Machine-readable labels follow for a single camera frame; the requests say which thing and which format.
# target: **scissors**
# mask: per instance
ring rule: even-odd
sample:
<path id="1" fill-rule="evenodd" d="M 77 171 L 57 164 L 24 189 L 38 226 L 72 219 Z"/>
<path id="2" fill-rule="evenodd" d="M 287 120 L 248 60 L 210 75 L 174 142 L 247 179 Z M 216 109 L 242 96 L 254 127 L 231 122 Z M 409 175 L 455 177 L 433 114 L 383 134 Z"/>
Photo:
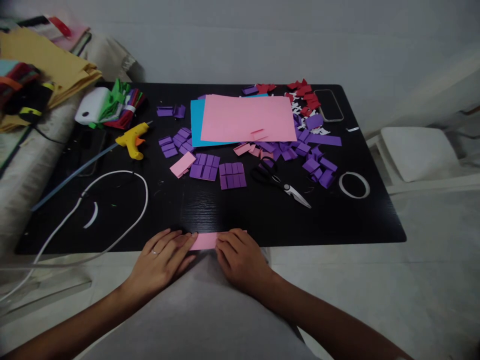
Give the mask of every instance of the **scissors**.
<path id="1" fill-rule="evenodd" d="M 270 167 L 270 165 L 266 163 L 265 160 L 271 161 L 273 165 Z M 262 159 L 260 159 L 260 165 L 261 166 L 257 166 L 250 171 L 250 175 L 255 181 L 262 184 L 275 186 L 283 190 L 284 192 L 286 192 L 287 195 L 291 195 L 295 200 L 297 200 L 303 206 L 309 209 L 312 208 L 310 204 L 307 202 L 307 200 L 305 200 L 297 190 L 295 190 L 290 185 L 282 182 L 282 180 L 280 180 L 280 178 L 276 175 L 278 172 L 278 167 L 275 160 L 273 160 L 271 157 L 265 156 Z"/>

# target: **yellow glue gun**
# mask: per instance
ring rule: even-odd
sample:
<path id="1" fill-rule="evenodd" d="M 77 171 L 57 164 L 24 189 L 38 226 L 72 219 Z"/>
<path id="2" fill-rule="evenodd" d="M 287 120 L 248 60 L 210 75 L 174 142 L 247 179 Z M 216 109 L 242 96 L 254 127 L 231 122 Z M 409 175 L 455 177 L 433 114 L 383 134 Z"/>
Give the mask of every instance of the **yellow glue gun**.
<path id="1" fill-rule="evenodd" d="M 132 127 L 130 130 L 126 131 L 122 136 L 119 136 L 115 139 L 115 142 L 120 145 L 121 147 L 125 147 L 128 149 L 128 155 L 132 159 L 135 160 L 142 160 L 144 155 L 139 152 L 137 148 L 137 144 L 141 144 L 143 141 L 139 139 L 139 136 L 145 134 L 149 129 L 149 123 L 142 122 L 135 127 Z"/>

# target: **scissors blade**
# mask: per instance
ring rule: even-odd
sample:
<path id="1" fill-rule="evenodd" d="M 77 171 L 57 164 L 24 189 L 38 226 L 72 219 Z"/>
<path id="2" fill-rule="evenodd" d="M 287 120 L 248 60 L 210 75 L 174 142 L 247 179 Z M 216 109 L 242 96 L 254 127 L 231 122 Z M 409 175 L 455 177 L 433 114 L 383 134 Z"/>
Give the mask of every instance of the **scissors blade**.
<path id="1" fill-rule="evenodd" d="M 307 200 L 304 199 L 304 197 L 302 195 L 300 195 L 300 193 L 295 190 L 293 187 L 290 186 L 290 188 L 288 190 L 285 190 L 285 192 L 288 194 L 288 195 L 292 195 L 292 197 L 297 200 L 300 204 L 302 204 L 303 206 L 311 209 L 312 207 L 310 206 L 310 204 L 307 202 Z"/>

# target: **black table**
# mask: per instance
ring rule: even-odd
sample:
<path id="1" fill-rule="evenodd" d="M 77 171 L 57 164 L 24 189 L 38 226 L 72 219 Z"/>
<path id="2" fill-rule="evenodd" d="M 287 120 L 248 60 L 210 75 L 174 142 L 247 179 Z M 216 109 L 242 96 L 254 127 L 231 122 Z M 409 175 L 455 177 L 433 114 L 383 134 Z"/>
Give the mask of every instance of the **black table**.
<path id="1" fill-rule="evenodd" d="M 110 86 L 99 83 L 98 86 Z M 139 147 L 144 154 L 142 161 L 131 160 L 126 148 L 116 147 L 98 163 L 93 176 L 77 177 L 58 194 L 37 210 L 31 217 L 25 234 L 16 247 L 17 254 L 35 254 L 73 209 L 80 193 L 99 175 L 115 170 L 134 170 L 145 177 L 148 188 L 148 208 L 143 219 L 113 251 L 138 251 L 145 242 L 160 230 L 171 227 L 184 231 L 209 233 L 231 228 L 248 230 L 263 247 L 327 244 L 395 243 L 406 241 L 406 235 L 385 189 L 360 130 L 348 132 L 358 126 L 347 97 L 339 85 L 312 85 L 314 90 L 331 89 L 344 114 L 344 120 L 326 123 L 324 128 L 331 135 L 340 136 L 343 146 L 321 145 L 327 159 L 338 165 L 337 175 L 344 172 L 359 173 L 370 184 L 370 195 L 365 199 L 353 199 L 343 194 L 338 177 L 329 189 L 311 182 L 302 168 L 304 159 L 278 164 L 284 181 L 304 195 L 312 205 L 308 209 L 275 187 L 256 183 L 249 175 L 259 159 L 249 153 L 240 158 L 233 152 L 234 145 L 204 147 L 199 153 L 221 157 L 220 163 L 241 161 L 245 168 L 247 187 L 221 190 L 220 181 L 198 180 L 184 175 L 177 179 L 170 171 L 179 158 L 166 159 L 158 145 L 158 139 L 173 136 L 181 127 L 190 127 L 190 100 L 203 94 L 227 96 L 241 95 L 244 85 L 215 84 L 155 84 L 134 83 L 133 87 L 145 93 L 148 102 L 138 111 L 134 125 L 153 121 L 143 136 L 146 143 Z M 275 95 L 283 95 L 286 86 L 278 86 Z M 184 119 L 157 117 L 157 106 L 184 104 Z M 88 128 L 75 125 L 65 151 L 42 195 L 46 195 L 64 178 L 79 167 L 92 152 L 81 149 L 79 136 Z M 91 130 L 94 137 L 102 132 Z M 107 128 L 112 144 L 121 130 Z M 363 185 L 350 176 L 344 179 L 351 193 L 361 195 Z M 88 229 L 98 203 L 98 217 Z M 116 240 L 138 218 L 145 202 L 143 182 L 131 174 L 107 176 L 97 183 L 84 199 L 76 213 L 56 234 L 46 254 L 101 252 Z"/>

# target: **hand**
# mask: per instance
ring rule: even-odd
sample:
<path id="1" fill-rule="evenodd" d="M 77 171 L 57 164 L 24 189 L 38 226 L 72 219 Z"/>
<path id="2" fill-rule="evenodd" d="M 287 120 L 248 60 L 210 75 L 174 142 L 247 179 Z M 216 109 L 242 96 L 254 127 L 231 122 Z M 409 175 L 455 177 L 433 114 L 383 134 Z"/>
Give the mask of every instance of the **hand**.
<path id="1" fill-rule="evenodd" d="M 258 299 L 276 275 L 258 244 L 242 229 L 219 233 L 215 251 L 227 280 L 254 298 Z"/>
<path id="2" fill-rule="evenodd" d="M 121 288 L 139 300 L 151 300 L 195 259 L 195 255 L 185 256 L 197 237 L 197 232 L 182 235 L 181 230 L 170 229 L 156 234 L 143 247 Z"/>

